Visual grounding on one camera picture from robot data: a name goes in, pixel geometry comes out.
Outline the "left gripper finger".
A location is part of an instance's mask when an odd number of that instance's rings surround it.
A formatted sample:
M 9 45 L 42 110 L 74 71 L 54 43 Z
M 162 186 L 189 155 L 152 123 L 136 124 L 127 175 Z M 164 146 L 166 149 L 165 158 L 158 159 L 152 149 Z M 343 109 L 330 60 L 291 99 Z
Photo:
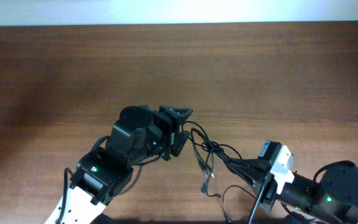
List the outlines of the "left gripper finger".
M 176 121 L 176 124 L 183 124 L 193 113 L 191 108 L 174 108 L 171 106 L 160 106 L 159 112 L 166 114 Z
M 189 131 L 172 133 L 170 154 L 175 157 L 178 157 L 189 137 L 190 137 Z

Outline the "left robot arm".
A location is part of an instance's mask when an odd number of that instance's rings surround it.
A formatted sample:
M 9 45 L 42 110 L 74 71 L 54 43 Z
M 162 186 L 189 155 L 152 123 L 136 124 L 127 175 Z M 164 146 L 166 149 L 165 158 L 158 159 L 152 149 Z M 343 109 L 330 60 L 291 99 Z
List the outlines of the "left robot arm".
M 114 197 L 128 190 L 135 166 L 180 155 L 190 136 L 180 126 L 192 113 L 171 106 L 124 108 L 111 134 L 95 142 L 75 171 L 65 168 L 63 194 L 47 223 L 92 223 Z

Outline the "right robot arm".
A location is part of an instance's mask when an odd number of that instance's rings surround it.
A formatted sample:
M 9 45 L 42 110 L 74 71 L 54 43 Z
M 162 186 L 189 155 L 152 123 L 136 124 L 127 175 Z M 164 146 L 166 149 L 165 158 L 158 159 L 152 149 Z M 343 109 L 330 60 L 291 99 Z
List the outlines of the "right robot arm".
M 293 172 L 293 182 L 285 183 L 280 194 L 267 161 L 230 159 L 227 168 L 250 185 L 256 207 L 266 213 L 280 202 L 325 223 L 358 223 L 358 167 L 351 161 L 322 167 L 315 173 L 324 173 L 319 182 Z

